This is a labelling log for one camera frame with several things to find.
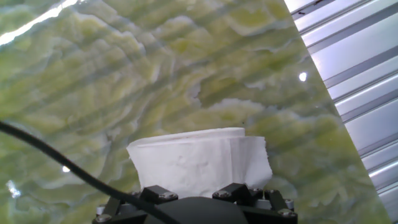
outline silver corrugated panel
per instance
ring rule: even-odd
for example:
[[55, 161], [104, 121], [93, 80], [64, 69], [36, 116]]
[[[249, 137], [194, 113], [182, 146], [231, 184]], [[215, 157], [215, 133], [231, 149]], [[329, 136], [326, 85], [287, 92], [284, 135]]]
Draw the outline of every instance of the silver corrugated panel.
[[285, 1], [398, 222], [398, 0]]

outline black cable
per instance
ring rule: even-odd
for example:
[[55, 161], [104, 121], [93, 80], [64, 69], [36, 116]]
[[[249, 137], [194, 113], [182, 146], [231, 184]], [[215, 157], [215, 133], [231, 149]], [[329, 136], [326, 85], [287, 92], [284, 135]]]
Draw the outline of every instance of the black cable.
[[49, 146], [47, 143], [43, 142], [42, 140], [36, 138], [35, 136], [22, 131], [18, 128], [15, 128], [9, 124], [6, 124], [0, 121], [0, 131], [14, 136], [31, 146], [36, 147], [44, 154], [51, 157], [53, 160], [57, 161], [59, 164], [67, 167], [72, 171], [75, 175], [77, 175], [80, 179], [84, 180], [87, 184], [90, 184], [94, 188], [98, 189], [99, 191], [109, 195], [110, 197], [116, 198], [118, 200], [123, 200], [127, 203], [130, 203], [137, 208], [145, 211], [146, 213], [154, 216], [155, 218], [159, 219], [160, 221], [164, 222], [165, 224], [180, 224], [178, 221], [170, 217], [168, 214], [160, 211], [159, 209], [155, 208], [155, 206], [151, 203], [145, 202], [136, 198], [135, 196], [120, 192], [105, 183], [102, 183], [98, 179], [94, 178], [93, 176], [89, 175], [89, 173], [85, 172], [83, 169], [78, 167], [72, 161], [67, 159], [65, 156], [60, 154], [57, 150], [53, 147]]

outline green onyx slab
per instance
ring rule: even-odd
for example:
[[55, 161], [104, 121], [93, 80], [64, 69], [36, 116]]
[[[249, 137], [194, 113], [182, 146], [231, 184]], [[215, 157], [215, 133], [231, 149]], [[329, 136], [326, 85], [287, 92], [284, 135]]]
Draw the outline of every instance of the green onyx slab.
[[[0, 2], [2, 120], [126, 192], [130, 142], [244, 127], [300, 223], [391, 222], [283, 0], [61, 3]], [[108, 199], [4, 134], [0, 166], [2, 223], [91, 223]]]

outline bolt head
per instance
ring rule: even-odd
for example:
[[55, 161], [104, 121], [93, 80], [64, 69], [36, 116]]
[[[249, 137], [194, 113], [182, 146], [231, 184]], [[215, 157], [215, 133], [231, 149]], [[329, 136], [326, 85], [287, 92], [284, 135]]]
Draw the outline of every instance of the bolt head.
[[219, 198], [226, 198], [226, 197], [231, 196], [231, 194], [225, 190], [219, 190], [219, 191], [215, 192], [213, 195], [215, 197], [219, 197]]
[[99, 223], [103, 223], [110, 219], [112, 219], [112, 216], [110, 216], [108, 214], [102, 214], [102, 215], [98, 216], [95, 220]]
[[176, 193], [173, 193], [173, 192], [166, 192], [166, 193], [163, 193], [163, 194], [159, 195], [159, 198], [162, 198], [162, 199], [165, 199], [165, 200], [171, 200], [171, 199], [177, 198], [177, 197], [178, 197], [178, 195]]

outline tissue paper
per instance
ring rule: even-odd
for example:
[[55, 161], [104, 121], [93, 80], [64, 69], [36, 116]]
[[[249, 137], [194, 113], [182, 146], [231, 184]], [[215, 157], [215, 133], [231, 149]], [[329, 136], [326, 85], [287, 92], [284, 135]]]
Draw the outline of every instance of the tissue paper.
[[224, 128], [140, 139], [127, 150], [141, 188], [159, 185], [184, 198], [211, 197], [233, 182], [263, 188], [272, 177], [265, 146], [243, 128]]

